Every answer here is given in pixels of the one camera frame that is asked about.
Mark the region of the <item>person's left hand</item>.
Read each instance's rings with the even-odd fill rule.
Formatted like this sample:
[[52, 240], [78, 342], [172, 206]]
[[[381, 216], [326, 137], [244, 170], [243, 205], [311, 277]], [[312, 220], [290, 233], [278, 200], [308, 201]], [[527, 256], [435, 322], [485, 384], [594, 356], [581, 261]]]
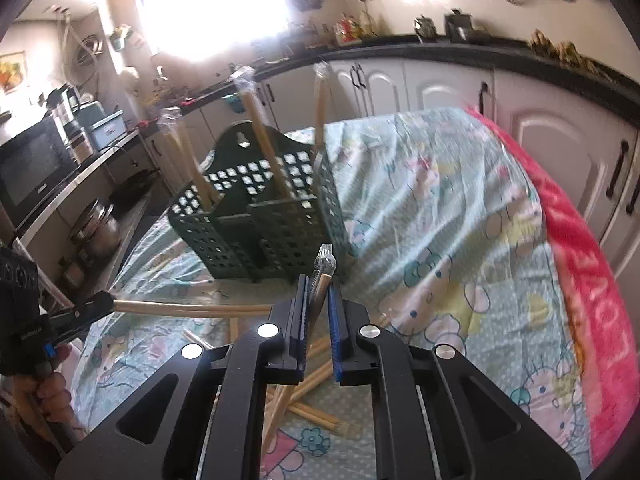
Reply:
[[72, 422], [74, 411], [72, 395], [66, 387], [65, 376], [58, 368], [74, 353], [72, 344], [61, 344], [56, 348], [53, 373], [47, 378], [18, 375], [13, 377], [13, 396], [15, 411], [26, 426], [32, 428], [39, 437], [45, 439], [44, 423], [40, 422], [35, 411], [30, 407], [28, 399], [33, 396], [38, 410], [47, 422]]

